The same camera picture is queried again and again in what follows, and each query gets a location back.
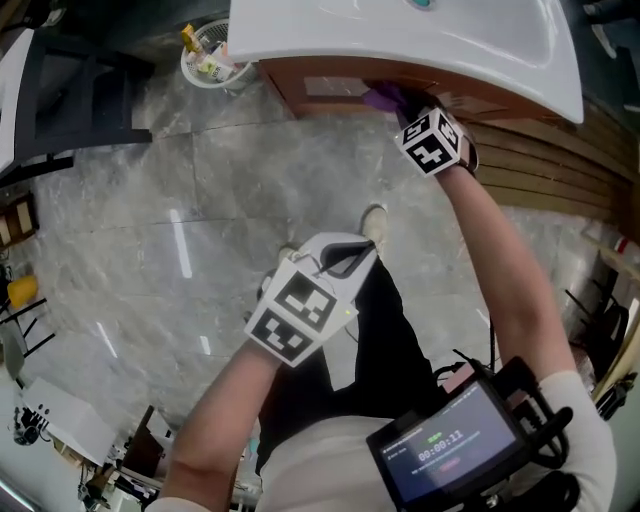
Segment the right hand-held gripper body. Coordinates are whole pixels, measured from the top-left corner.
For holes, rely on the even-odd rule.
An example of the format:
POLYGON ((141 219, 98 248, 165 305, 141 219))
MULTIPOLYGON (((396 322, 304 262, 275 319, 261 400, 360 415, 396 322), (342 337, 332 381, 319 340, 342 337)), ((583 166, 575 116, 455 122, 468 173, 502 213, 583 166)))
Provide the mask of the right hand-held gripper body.
POLYGON ((394 141, 402 155, 427 176, 460 161, 461 134, 440 108, 430 110, 402 129, 394 141))

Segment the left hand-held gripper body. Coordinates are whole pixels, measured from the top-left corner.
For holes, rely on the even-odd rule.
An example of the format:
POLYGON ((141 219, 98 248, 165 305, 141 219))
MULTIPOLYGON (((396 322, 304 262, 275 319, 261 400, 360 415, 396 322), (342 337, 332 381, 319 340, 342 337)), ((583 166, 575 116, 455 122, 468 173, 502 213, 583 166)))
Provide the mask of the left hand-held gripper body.
POLYGON ((299 268, 300 251, 277 267, 245 334, 286 365, 295 368, 359 315, 354 300, 335 295, 324 271, 299 268))

